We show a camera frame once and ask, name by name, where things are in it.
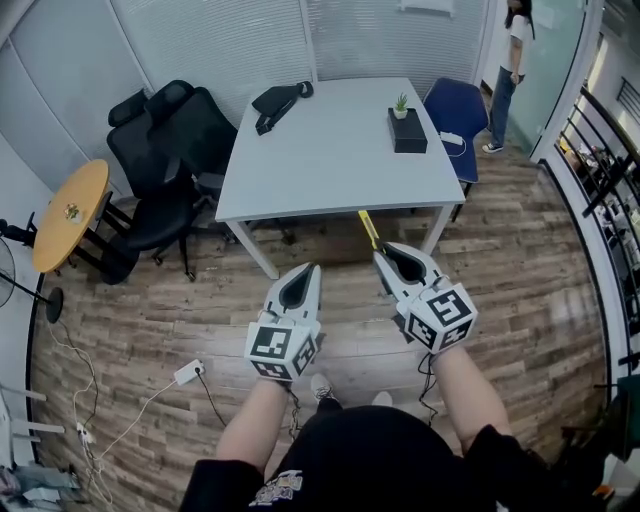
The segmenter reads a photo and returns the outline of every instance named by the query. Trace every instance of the small potted plant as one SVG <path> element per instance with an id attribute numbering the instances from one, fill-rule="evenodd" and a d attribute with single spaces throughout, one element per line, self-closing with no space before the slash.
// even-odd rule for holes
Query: small potted plant
<path id="1" fill-rule="evenodd" d="M 404 119 L 407 117 L 407 95 L 401 94 L 396 101 L 396 105 L 393 107 L 393 115 L 396 119 Z"/>
<path id="2" fill-rule="evenodd" d="M 64 216 L 70 222 L 74 224 L 80 224 L 82 222 L 82 212 L 78 209 L 78 205 L 75 203 L 68 204 L 64 210 Z"/>

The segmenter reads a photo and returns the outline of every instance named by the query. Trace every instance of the black shirt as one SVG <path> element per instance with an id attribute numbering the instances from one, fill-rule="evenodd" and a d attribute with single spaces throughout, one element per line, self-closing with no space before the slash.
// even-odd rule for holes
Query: black shirt
<path id="1" fill-rule="evenodd" d="M 367 406 L 312 418 L 266 483 L 245 462 L 199 461 L 180 510 L 495 511 L 496 501 L 511 511 L 585 510 L 491 426 L 463 459 L 417 418 Z"/>

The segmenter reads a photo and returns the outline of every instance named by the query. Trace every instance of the window blind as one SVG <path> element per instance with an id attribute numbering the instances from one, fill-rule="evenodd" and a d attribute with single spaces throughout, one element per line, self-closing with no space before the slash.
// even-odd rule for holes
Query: window blind
<path id="1" fill-rule="evenodd" d="M 487 1 L 455 0 L 450 15 L 394 0 L 307 0 L 318 78 L 406 76 L 421 97 L 443 76 L 470 82 Z"/>
<path id="2" fill-rule="evenodd" d="M 107 146 L 107 116 L 143 81 L 107 7 L 104 0 L 39 0 L 11 40 L 60 123 L 89 159 L 107 160 L 111 182 L 128 195 L 124 171 Z"/>
<path id="3" fill-rule="evenodd" d="M 311 79 L 298 0 L 111 1 L 153 87 L 207 87 L 236 126 L 253 91 Z"/>
<path id="4" fill-rule="evenodd" d="M 44 184 L 58 190 L 87 160 L 38 94 L 9 42 L 0 50 L 0 76 L 0 132 Z"/>

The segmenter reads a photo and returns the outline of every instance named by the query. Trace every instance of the round wooden table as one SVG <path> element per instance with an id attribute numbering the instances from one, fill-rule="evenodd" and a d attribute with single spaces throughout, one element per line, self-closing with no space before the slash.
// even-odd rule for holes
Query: round wooden table
<path id="1" fill-rule="evenodd" d="M 139 253 L 127 247 L 127 230 L 114 216 L 129 225 L 131 219 L 105 198 L 108 184 L 107 162 L 93 160 L 74 172 L 58 190 L 49 203 L 36 234 L 33 266 L 38 272 L 56 270 L 71 253 L 75 253 L 97 268 L 107 284 L 120 283 L 131 273 Z M 75 204 L 82 214 L 77 223 L 66 218 L 65 210 L 69 204 Z M 89 227 L 101 206 L 101 218 L 117 233 L 110 241 L 102 239 Z M 78 247 L 83 238 L 102 250 L 101 259 Z"/>
<path id="2" fill-rule="evenodd" d="M 33 266 L 38 272 L 51 272 L 67 260 L 95 218 L 108 184 L 107 162 L 93 160 L 74 172 L 58 190 L 42 218 L 33 247 Z M 78 224 L 65 217 L 64 211 L 71 203 L 82 214 Z"/>

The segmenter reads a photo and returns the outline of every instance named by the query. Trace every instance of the white cable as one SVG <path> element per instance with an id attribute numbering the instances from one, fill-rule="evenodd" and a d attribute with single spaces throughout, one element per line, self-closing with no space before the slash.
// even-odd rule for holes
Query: white cable
<path id="1" fill-rule="evenodd" d="M 140 418 L 142 418 L 142 414 L 144 413 L 144 410 L 147 408 L 147 405 L 149 405 L 149 403 L 151 402 L 151 400 L 153 400 L 155 397 L 157 397 L 160 393 L 166 391 L 167 389 L 169 389 L 171 386 L 173 386 L 174 384 L 176 384 L 176 381 L 172 381 L 171 384 L 169 384 L 168 386 L 162 388 L 160 391 L 158 391 L 155 395 L 153 395 L 151 398 L 149 398 L 145 403 L 144 406 L 142 407 L 142 410 L 140 411 L 140 414 L 138 414 L 138 417 L 136 418 L 136 420 L 129 425 L 129 428 L 127 430 L 125 430 L 122 434 L 120 434 L 120 437 L 118 437 L 118 439 L 116 439 L 113 443 L 111 443 L 109 445 L 109 448 L 107 448 L 104 452 L 102 452 L 102 455 L 100 455 L 100 457 L 96 457 L 94 460 L 97 461 L 101 461 L 102 458 L 107 454 L 107 452 L 109 450 L 111 450 L 111 448 L 113 448 L 113 445 L 116 444 L 118 441 L 120 441 L 120 439 L 122 439 L 124 436 L 126 436 L 129 433 L 129 430 L 131 430 L 136 423 L 138 423 L 138 421 L 140 421 Z"/>
<path id="2" fill-rule="evenodd" d="M 79 391 L 76 391 L 73 394 L 73 421 L 74 421 L 75 425 L 77 425 L 79 422 L 78 422 L 78 414 L 77 414 L 77 411 L 76 411 L 76 400 L 78 398 L 78 395 L 80 395 L 82 393 L 86 393 L 87 391 L 89 391 L 89 389 L 91 388 L 91 385 L 96 380 L 96 372 L 93 369 L 93 362 L 91 361 L 91 357 L 89 356 L 89 354 L 86 351 L 84 351 L 84 350 L 82 350 L 80 348 L 72 347 L 71 345 L 65 345 L 64 343 L 60 343 L 60 341 L 58 341 L 58 338 L 56 338 L 55 334 L 53 334 L 53 329 L 51 329 L 51 324 L 47 322 L 47 325 L 49 326 L 49 333 L 51 333 L 51 337 L 53 338 L 53 341 L 55 341 L 61 347 L 68 348 L 70 350 L 74 350 L 78 354 L 84 354 L 85 357 L 87 358 L 87 361 L 89 362 L 89 368 L 91 368 L 91 380 L 89 381 L 89 384 L 87 384 L 87 387 L 84 388 L 84 389 L 81 389 Z"/>
<path id="3" fill-rule="evenodd" d="M 449 158 L 460 158 L 462 155 L 464 155 L 467 152 L 467 141 L 462 139 L 462 142 L 464 142 L 464 150 L 462 151 L 462 153 L 460 153 L 459 155 L 449 155 Z"/>
<path id="4" fill-rule="evenodd" d="M 93 385 L 93 383 L 96 380 L 96 372 L 93 368 L 93 362 L 91 361 L 91 357 L 89 356 L 89 354 L 80 349 L 80 348 L 76 348 L 76 347 L 72 347 L 71 345 L 66 345 L 64 343 L 61 343 L 58 338 L 56 338 L 55 334 L 53 334 L 53 329 L 51 328 L 51 324 L 48 324 L 49 326 L 49 333 L 51 334 L 51 337 L 53 338 L 53 340 L 60 345 L 61 347 L 64 348 L 68 348 L 70 350 L 75 351 L 78 354 L 84 354 L 84 356 L 87 358 L 87 361 L 89 362 L 89 368 L 91 369 L 91 380 L 89 381 L 89 384 L 87 385 L 86 388 L 81 389 L 76 391 L 73 394 L 73 419 L 75 424 L 77 425 L 78 422 L 78 415 L 77 415 L 77 410 L 76 410 L 76 400 L 79 394 L 81 393 L 86 393 L 87 391 L 89 391 L 89 389 L 91 388 L 91 386 Z M 93 483 L 96 491 L 98 492 L 98 495 L 100 496 L 100 498 L 102 498 L 102 500 L 107 504 L 107 506 L 111 509 L 112 505 L 113 505 L 113 494 L 111 494 L 111 491 L 109 490 L 109 487 L 107 486 L 107 484 L 104 481 L 104 477 L 102 476 L 102 471 L 104 470 L 105 466 L 104 466 L 104 462 L 103 462 L 103 457 L 109 452 L 109 450 L 111 450 L 111 448 L 113 448 L 113 446 L 120 441 L 124 436 L 126 436 L 129 431 L 138 423 L 138 421 L 140 421 L 140 418 L 142 418 L 142 415 L 144 414 L 145 409 L 147 408 L 147 405 L 149 405 L 149 403 L 156 398 L 158 395 L 160 395 L 160 393 L 163 393 L 164 391 L 166 391 L 167 389 L 169 389 L 171 386 L 173 386 L 174 384 L 176 384 L 176 381 L 172 381 L 168 386 L 162 388 L 160 391 L 158 391 L 155 395 L 153 395 L 151 398 L 149 398 L 144 405 L 142 406 L 142 410 L 140 411 L 140 414 L 138 414 L 138 417 L 135 419 L 135 421 L 129 425 L 129 428 L 127 428 L 127 430 L 125 430 L 122 434 L 120 434 L 120 436 L 109 445 L 109 447 L 102 452 L 102 455 L 100 455 L 100 457 L 93 457 L 93 455 L 91 454 L 87 444 L 86 444 L 86 440 L 85 438 L 81 439 L 81 445 L 82 445 L 82 452 L 84 454 L 85 460 L 87 461 L 87 464 L 90 466 L 87 469 L 87 475 L 89 476 L 89 486 L 91 486 L 91 484 Z M 102 482 L 102 486 L 104 487 L 104 489 L 106 490 L 106 492 L 109 495 L 109 499 L 107 499 L 104 495 L 104 493 L 100 490 L 100 486 L 98 485 L 98 482 L 95 478 L 95 475 L 98 475 L 98 477 L 100 478 L 100 482 Z"/>

